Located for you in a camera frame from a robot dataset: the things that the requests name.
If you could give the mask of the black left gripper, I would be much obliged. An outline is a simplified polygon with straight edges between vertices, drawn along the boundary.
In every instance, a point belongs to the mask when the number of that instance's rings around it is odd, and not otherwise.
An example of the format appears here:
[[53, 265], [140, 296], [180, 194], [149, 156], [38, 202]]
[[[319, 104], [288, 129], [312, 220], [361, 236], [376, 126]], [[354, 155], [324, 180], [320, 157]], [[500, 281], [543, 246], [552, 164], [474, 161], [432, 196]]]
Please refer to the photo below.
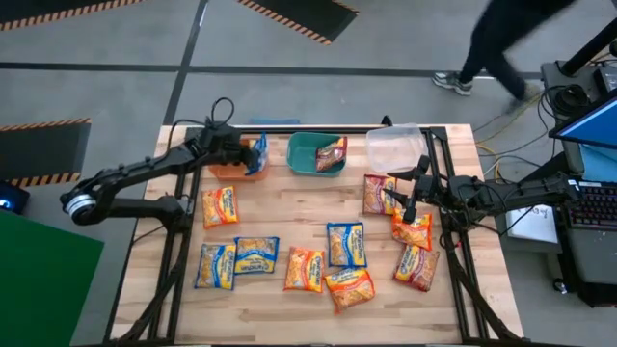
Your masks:
[[230, 135], [224, 143], [221, 143], [219, 147], [204, 147], [201, 144], [200, 135], [200, 163], [205, 166], [239, 165], [242, 163], [246, 165], [245, 173], [253, 174], [255, 172], [255, 161], [251, 160], [251, 156], [255, 156], [255, 148], [242, 145], [240, 143], [241, 131], [235, 127], [232, 128], [234, 129], [234, 133]]

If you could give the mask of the blue Maruchan noodle pack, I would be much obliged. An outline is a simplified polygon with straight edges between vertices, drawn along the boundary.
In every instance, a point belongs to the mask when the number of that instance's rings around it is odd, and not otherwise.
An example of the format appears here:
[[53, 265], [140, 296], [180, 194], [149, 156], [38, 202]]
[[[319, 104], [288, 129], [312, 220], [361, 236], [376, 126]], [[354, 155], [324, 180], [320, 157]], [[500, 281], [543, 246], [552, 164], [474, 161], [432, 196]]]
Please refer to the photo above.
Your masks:
[[269, 147], [266, 133], [262, 132], [256, 139], [249, 139], [248, 146], [257, 152], [257, 163], [246, 170], [245, 176], [260, 174], [265, 170], [268, 162]]
[[236, 237], [235, 275], [272, 274], [278, 261], [280, 238]]
[[235, 245], [202, 244], [194, 287], [232, 290], [235, 256]]
[[365, 268], [363, 223], [327, 223], [329, 265], [343, 268]]

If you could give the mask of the maroon Maruchan noodle pack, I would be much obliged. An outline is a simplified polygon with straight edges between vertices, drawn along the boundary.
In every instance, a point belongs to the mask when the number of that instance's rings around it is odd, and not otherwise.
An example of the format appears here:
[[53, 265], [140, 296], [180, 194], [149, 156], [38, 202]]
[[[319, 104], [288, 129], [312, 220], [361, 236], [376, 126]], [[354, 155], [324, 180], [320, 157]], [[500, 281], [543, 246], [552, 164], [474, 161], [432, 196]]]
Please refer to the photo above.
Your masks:
[[392, 278], [416, 290], [428, 292], [437, 271], [440, 253], [407, 245], [395, 267]]
[[366, 174], [363, 184], [362, 211], [365, 214], [392, 215], [396, 200], [384, 192], [396, 190], [397, 179], [389, 176]]
[[325, 172], [335, 164], [346, 158], [347, 138], [340, 137], [338, 140], [325, 147], [319, 147], [315, 152], [315, 167], [318, 172]]

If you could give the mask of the orange Maruchan noodle pack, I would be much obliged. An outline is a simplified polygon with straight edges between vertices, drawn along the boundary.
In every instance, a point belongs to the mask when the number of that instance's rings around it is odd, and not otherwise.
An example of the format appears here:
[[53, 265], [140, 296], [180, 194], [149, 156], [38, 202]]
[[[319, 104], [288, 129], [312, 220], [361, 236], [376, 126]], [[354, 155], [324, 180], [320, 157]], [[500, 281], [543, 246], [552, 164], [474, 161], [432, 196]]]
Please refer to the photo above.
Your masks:
[[324, 278], [333, 302], [335, 314], [372, 300], [376, 295], [374, 282], [364, 268], [344, 269]]
[[322, 293], [324, 260], [324, 251], [291, 247], [283, 289]]
[[430, 213], [417, 216], [412, 223], [406, 224], [403, 221], [402, 210], [395, 208], [391, 220], [392, 237], [398, 242], [431, 251], [432, 225], [433, 219]]
[[202, 191], [201, 202], [205, 228], [240, 222], [237, 197], [233, 186]]

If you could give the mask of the orange plastic bin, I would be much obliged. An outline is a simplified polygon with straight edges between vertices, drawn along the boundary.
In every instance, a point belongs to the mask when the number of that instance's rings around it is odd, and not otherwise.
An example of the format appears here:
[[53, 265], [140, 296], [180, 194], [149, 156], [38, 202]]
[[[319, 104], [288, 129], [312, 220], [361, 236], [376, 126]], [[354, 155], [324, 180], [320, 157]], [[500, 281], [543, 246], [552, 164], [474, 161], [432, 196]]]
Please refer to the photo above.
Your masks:
[[[242, 145], [248, 146], [249, 138], [242, 138], [240, 143]], [[262, 180], [266, 177], [269, 170], [269, 151], [268, 151], [268, 162], [266, 164], [266, 168], [262, 173], [258, 173], [256, 175], [245, 176], [246, 166], [244, 164], [240, 164], [239, 166], [232, 165], [214, 165], [209, 166], [208, 170], [210, 173], [216, 177], [218, 180], [225, 181], [258, 181]]]

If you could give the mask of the clear plastic bin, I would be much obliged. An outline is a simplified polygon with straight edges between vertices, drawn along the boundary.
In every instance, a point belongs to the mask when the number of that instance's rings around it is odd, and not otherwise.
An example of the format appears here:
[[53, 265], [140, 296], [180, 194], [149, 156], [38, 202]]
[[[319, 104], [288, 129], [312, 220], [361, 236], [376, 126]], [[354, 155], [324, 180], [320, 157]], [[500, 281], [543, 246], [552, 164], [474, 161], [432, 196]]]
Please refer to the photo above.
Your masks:
[[368, 131], [366, 150], [370, 168], [382, 174], [408, 171], [421, 155], [428, 154], [425, 137], [416, 123]]

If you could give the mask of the green plastic bin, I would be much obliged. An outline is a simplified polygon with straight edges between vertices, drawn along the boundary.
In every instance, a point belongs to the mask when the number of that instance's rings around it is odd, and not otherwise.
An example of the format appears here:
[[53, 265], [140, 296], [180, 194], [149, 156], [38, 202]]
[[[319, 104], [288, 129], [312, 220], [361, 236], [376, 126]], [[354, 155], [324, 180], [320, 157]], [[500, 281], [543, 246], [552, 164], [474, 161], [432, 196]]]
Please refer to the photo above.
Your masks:
[[299, 175], [336, 177], [345, 167], [342, 160], [324, 172], [316, 170], [316, 151], [339, 139], [336, 134], [296, 132], [288, 140], [286, 162], [292, 172]]

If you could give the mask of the white paper sheet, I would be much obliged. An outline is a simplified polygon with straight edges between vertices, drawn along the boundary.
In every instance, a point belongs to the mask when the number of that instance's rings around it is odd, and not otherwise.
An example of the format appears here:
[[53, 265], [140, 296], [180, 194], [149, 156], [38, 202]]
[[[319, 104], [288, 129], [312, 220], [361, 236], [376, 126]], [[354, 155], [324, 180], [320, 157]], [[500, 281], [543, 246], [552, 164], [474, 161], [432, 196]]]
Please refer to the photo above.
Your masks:
[[505, 214], [506, 233], [510, 237], [557, 244], [553, 208], [536, 205], [508, 211]]

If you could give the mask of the black hazard-striped floor mat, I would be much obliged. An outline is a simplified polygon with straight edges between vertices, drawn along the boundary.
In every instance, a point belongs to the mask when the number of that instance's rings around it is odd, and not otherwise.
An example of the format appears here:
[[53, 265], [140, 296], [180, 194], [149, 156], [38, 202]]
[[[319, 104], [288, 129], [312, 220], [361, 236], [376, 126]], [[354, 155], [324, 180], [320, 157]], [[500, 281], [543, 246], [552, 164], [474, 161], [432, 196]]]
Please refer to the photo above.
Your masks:
[[92, 121], [0, 126], [0, 181], [20, 188], [80, 179]]
[[322, 45], [331, 45], [359, 14], [339, 0], [235, 1]]
[[0, 0], [0, 31], [98, 13], [144, 0]]

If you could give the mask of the person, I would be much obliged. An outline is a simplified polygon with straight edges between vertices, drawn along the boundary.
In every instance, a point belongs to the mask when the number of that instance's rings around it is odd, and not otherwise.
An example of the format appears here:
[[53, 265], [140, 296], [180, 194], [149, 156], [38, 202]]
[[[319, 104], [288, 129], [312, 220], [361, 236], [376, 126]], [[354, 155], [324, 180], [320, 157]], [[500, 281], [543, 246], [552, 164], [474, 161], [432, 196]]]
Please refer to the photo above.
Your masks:
[[577, 0], [490, 0], [470, 37], [468, 56], [459, 72], [437, 72], [432, 82], [462, 96], [471, 95], [473, 78], [486, 70], [512, 99], [510, 114], [529, 103], [539, 88], [525, 82], [505, 56], [506, 50]]

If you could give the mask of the black keyboard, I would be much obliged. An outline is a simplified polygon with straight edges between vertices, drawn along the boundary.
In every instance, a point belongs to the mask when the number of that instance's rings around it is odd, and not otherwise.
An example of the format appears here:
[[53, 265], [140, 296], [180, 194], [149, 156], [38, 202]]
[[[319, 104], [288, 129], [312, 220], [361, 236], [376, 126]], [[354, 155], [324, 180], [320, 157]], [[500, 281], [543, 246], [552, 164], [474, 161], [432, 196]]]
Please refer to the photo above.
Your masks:
[[578, 181], [580, 200], [568, 209], [570, 225], [617, 231], [617, 183]]

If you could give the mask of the light blue sheet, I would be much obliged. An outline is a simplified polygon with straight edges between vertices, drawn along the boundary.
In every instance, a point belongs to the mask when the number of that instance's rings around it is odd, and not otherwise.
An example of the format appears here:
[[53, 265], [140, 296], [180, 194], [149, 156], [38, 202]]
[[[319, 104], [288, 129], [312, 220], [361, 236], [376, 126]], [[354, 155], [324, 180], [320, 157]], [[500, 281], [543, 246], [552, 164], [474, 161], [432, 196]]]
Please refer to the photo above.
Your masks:
[[617, 149], [580, 145], [584, 173], [588, 181], [617, 183]]

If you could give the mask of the computer monitor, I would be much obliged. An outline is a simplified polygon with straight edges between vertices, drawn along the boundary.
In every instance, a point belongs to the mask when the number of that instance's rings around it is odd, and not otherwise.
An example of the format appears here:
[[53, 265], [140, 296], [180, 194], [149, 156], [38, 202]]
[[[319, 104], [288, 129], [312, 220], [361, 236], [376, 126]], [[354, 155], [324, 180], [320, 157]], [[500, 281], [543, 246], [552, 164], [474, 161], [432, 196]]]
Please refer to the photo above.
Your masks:
[[556, 125], [550, 137], [617, 149], [617, 94], [594, 102], [579, 115]]

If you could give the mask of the grey computer cart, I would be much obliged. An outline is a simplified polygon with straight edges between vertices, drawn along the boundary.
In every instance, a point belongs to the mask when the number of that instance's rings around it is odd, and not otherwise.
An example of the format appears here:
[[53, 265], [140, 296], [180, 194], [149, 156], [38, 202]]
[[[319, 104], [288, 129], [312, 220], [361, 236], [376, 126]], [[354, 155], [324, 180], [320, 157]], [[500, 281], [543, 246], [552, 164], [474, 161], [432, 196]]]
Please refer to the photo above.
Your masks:
[[[563, 151], [543, 169], [552, 174], [561, 171], [575, 182], [588, 181], [579, 144], [564, 141]], [[568, 209], [554, 210], [561, 253], [557, 255], [560, 275], [553, 281], [557, 290], [576, 293], [590, 307], [617, 307], [617, 231], [573, 227]]]

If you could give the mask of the black box with blue light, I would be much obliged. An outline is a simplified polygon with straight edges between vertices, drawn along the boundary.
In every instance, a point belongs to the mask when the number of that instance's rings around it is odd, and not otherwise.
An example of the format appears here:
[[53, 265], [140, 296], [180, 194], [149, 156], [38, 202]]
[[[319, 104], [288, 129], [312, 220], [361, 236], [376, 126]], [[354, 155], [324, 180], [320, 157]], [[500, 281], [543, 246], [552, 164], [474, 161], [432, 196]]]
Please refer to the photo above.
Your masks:
[[0, 209], [21, 215], [30, 198], [30, 194], [5, 181], [0, 181]]

